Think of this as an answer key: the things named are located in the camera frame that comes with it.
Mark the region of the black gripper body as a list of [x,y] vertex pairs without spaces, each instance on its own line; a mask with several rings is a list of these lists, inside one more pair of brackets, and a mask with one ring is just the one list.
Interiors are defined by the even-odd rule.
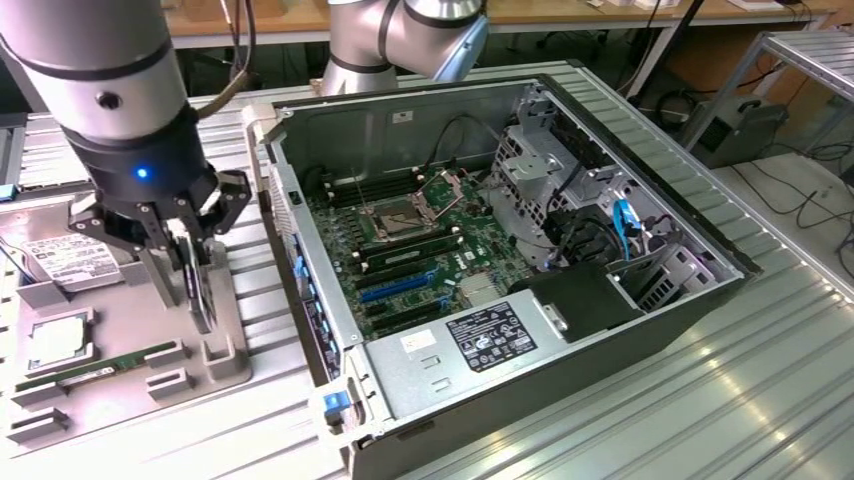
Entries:
[[95,139],[62,132],[95,185],[89,208],[134,218],[146,204],[163,218],[177,216],[175,200],[201,208],[218,186],[198,133],[197,110],[185,106],[154,133],[130,140]]

